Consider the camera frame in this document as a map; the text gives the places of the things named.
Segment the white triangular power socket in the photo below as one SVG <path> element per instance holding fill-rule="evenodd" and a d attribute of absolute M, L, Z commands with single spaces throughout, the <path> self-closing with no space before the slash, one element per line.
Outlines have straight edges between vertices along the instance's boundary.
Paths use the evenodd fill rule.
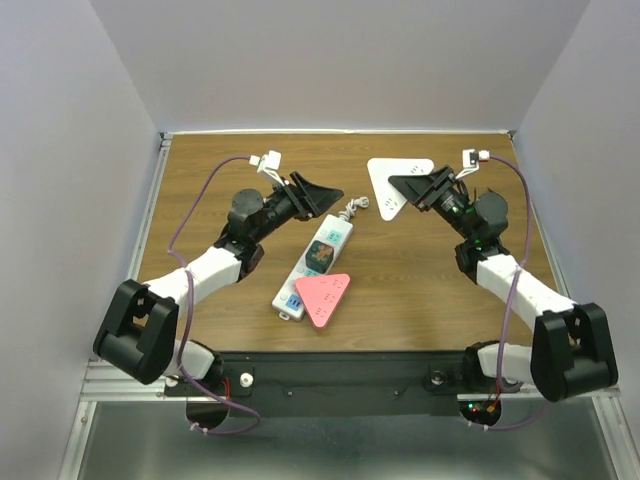
<path fill-rule="evenodd" d="M 407 203 L 406 198 L 389 182 L 394 175 L 430 174 L 434 162 L 427 158 L 371 158 L 367 170 L 381 218 L 393 220 Z"/>

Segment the white colourful power strip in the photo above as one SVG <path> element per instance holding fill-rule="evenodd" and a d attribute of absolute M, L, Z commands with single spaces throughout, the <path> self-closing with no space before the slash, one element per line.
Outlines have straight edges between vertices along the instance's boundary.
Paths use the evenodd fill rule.
<path fill-rule="evenodd" d="M 324 218 L 320 227 L 303 250 L 303 253 L 300 255 L 283 285 L 271 302 L 272 307 L 278 312 L 278 316 L 282 320 L 300 321 L 304 317 L 306 311 L 301 298 L 296 291 L 295 281 L 301 277 L 328 274 L 344 250 L 352 231 L 353 225 L 350 220 L 346 219 L 345 215 L 336 216 L 328 214 Z M 308 269 L 305 264 L 305 253 L 314 240 L 320 240 L 334 247 L 334 260 L 330 269 L 325 274 L 314 272 L 313 270 Z"/>

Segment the dark green cube adapter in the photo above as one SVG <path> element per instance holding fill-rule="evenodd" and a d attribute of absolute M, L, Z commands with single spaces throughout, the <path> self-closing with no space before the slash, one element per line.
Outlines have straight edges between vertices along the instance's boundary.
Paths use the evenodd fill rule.
<path fill-rule="evenodd" d="M 325 274 L 334 260 L 334 247 L 320 240 L 314 240 L 305 253 L 306 267 L 319 274 Z"/>

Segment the pink triangular power socket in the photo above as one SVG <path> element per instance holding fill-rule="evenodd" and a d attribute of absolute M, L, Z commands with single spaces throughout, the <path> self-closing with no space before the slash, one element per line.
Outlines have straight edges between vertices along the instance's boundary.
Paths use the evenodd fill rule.
<path fill-rule="evenodd" d="M 315 329 L 327 327 L 350 283 L 351 277 L 346 273 L 301 277 L 295 281 L 296 291 Z"/>

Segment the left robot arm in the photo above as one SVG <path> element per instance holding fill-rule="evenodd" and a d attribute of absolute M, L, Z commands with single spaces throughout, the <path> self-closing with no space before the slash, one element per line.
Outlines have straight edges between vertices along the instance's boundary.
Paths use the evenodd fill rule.
<path fill-rule="evenodd" d="M 285 222 L 324 214 L 344 193 L 319 186 L 294 172 L 269 196 L 255 189 L 231 200 L 220 237 L 191 262 L 160 278 L 122 282 L 93 343 L 94 353 L 144 385 L 162 376 L 187 378 L 199 393 L 215 392 L 222 369 L 208 347 L 177 332 L 178 321 L 193 321 L 195 305 L 252 273 L 264 255 L 261 242 Z"/>

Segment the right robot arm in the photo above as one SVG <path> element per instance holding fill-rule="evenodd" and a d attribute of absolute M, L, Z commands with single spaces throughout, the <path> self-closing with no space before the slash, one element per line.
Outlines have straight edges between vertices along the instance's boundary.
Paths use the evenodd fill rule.
<path fill-rule="evenodd" d="M 427 175 L 392 175 L 390 184 L 421 212 L 435 211 L 463 239 L 458 269 L 503 300 L 533 333 L 525 347 L 498 340 L 473 346 L 460 366 L 463 384 L 482 390 L 495 379 L 536 387 L 550 402 L 604 389 L 619 378 L 605 311 L 578 304 L 527 272 L 503 246 L 508 204 L 489 190 L 470 198 L 451 168 Z"/>

